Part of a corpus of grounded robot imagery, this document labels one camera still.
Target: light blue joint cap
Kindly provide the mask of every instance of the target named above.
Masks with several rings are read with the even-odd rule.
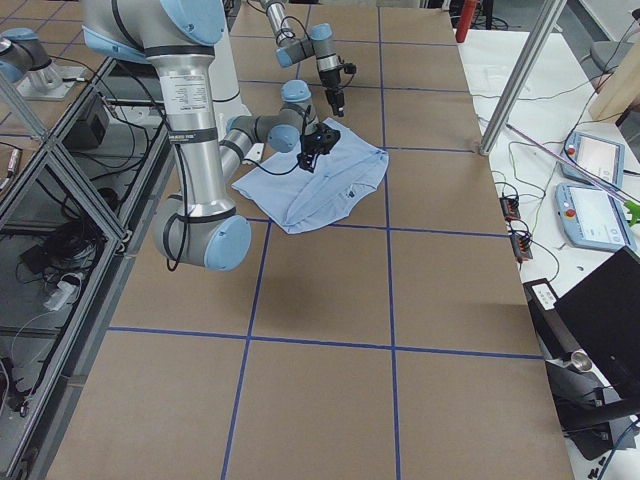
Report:
[[[200,45],[218,43],[227,21],[219,0],[160,0],[174,25]]]
[[[2,72],[3,75],[7,77],[7,80],[9,80],[11,83],[16,83],[24,76],[23,72],[18,70],[10,63],[3,61],[0,61],[0,72]]]
[[[295,127],[285,123],[276,125],[269,132],[269,145],[277,152],[290,152],[299,139],[300,132]]]
[[[100,35],[98,32],[94,32],[84,25],[82,26],[82,30],[84,30],[84,43],[86,43],[87,47],[91,50],[95,50],[106,57],[117,58],[118,60],[134,63],[149,63],[144,53],[135,48]]]
[[[37,40],[38,34],[30,28],[10,28],[2,32],[2,36],[12,41]]]
[[[304,80],[289,80],[280,91],[283,102],[304,102],[311,98],[311,91]]]
[[[276,49],[276,59],[282,68],[293,65],[293,60],[291,60],[291,57],[284,48]]]
[[[309,30],[309,37],[314,42],[326,40],[327,38],[331,37],[331,35],[333,35],[333,32],[331,31],[331,25],[329,25],[328,23],[320,23],[318,25],[314,25],[313,27],[311,27],[311,30]]]
[[[251,226],[247,219],[240,215],[227,218],[209,240],[204,252],[204,266],[223,272],[233,270],[247,256],[250,245]]]

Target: metal frame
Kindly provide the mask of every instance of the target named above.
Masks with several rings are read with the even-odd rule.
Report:
[[[62,144],[62,138],[70,131],[93,90],[98,88],[97,83],[103,82],[103,77],[109,74],[114,65],[113,60],[108,60],[98,69],[91,83],[80,92],[50,131],[14,86],[0,74],[0,100],[9,105],[29,134],[41,142],[39,150],[33,154],[16,182],[0,198],[0,228],[11,222],[11,217],[34,187],[36,179],[44,174],[45,169],[49,169],[64,184],[69,195],[78,200],[106,239],[83,295],[70,316],[66,317],[69,326],[53,354],[45,378],[30,401],[28,421],[16,424],[7,419],[5,422],[17,427],[10,430],[11,433],[3,429],[3,441],[7,443],[3,443],[2,448],[11,450],[0,466],[1,478],[26,478],[24,475],[27,473],[29,478],[41,478],[49,468],[133,265],[126,248],[139,248],[142,243],[173,167],[165,129],[151,147],[147,161],[139,167],[141,171],[131,195],[122,205],[119,215],[116,215],[98,194],[81,165]],[[133,243],[125,245],[124,242],[131,236],[128,230],[130,224],[136,229],[139,227],[139,231],[134,232],[131,238]],[[15,335],[16,329],[5,328],[2,333]],[[34,341],[43,335],[51,338],[48,330],[42,332],[35,329],[26,333],[24,337],[34,338]]]
[[[489,120],[489,124],[480,142],[480,155],[489,155],[498,140],[500,132],[505,123],[507,123],[509,114],[518,100],[520,91],[522,87],[524,87],[529,73],[531,73],[531,69],[538,60],[538,56],[544,48],[547,38],[549,38],[549,34],[555,27],[558,17],[566,3],[567,0],[546,0],[544,3],[540,16],[533,30],[527,37],[522,52],[513,67],[513,72],[500,96],[498,105],[496,105],[491,120]]]

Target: light blue shirt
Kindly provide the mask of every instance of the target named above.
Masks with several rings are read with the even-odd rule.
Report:
[[[232,187],[253,200],[287,233],[302,233],[341,220],[382,181],[389,154],[369,145],[347,127],[329,118],[340,140],[328,155],[320,155],[314,173],[296,168],[273,176],[255,168]],[[276,153],[262,163],[272,172],[284,172],[297,163],[300,144],[289,153]]]

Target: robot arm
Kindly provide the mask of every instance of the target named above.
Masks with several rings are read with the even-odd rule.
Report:
[[[249,249],[251,230],[236,215],[225,184],[253,143],[266,141],[275,150],[291,151],[298,138],[317,138],[317,132],[324,131],[308,87],[301,81],[289,82],[277,115],[236,117],[219,141],[209,66],[214,45],[224,34],[221,2],[85,0],[84,12],[89,47],[121,60],[151,63],[160,78],[182,192],[171,195],[158,209],[156,247],[176,262],[214,270],[235,268]],[[309,150],[315,156],[328,151],[327,135],[321,137],[305,155]],[[337,141],[339,135],[329,137]]]
[[[12,28],[0,34],[0,71],[10,82],[28,75],[31,85],[39,92],[57,88],[63,81],[38,35],[28,28]]]
[[[315,25],[311,27],[308,37],[296,38],[289,23],[291,17],[286,16],[280,0],[260,0],[260,4],[267,14],[278,45],[276,58],[280,66],[290,67],[315,56],[318,76],[325,88],[327,102],[331,105],[334,115],[344,116],[344,85],[340,83],[340,71],[355,75],[356,66],[343,62],[337,55],[331,26],[328,23]]]

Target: power strip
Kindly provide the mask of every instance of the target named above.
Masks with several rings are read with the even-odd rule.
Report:
[[[531,246],[525,244],[521,234],[518,232],[511,232],[509,234],[509,240],[511,240],[511,248],[513,249],[513,254],[515,255],[518,263],[533,260]]]
[[[500,197],[499,200],[502,214],[507,222],[510,220],[520,220],[521,217],[520,210],[518,209],[518,200],[505,196]]]

